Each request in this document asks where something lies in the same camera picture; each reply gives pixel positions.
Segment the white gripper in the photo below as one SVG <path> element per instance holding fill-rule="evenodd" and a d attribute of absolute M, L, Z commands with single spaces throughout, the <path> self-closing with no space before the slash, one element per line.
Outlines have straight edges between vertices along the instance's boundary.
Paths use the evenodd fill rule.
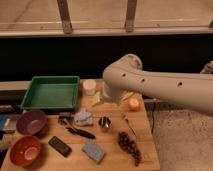
<path fill-rule="evenodd" d="M 134 93 L 126 93 L 125 90 L 108 85 L 104 83 L 102 85 L 102 99 L 106 102 L 119 104 L 121 101 L 125 101 L 130 98 Z M 100 93 L 96 92 L 92 99 L 92 105 L 95 106 L 101 102 Z"/>

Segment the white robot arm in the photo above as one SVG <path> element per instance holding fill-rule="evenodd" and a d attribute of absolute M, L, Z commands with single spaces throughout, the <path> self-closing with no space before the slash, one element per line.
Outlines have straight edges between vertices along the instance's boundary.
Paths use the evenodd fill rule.
<path fill-rule="evenodd" d="M 101 102 L 119 104 L 130 91 L 213 115 L 213 74 L 144 71 L 138 56 L 126 54 L 108 65 L 102 78 Z"/>

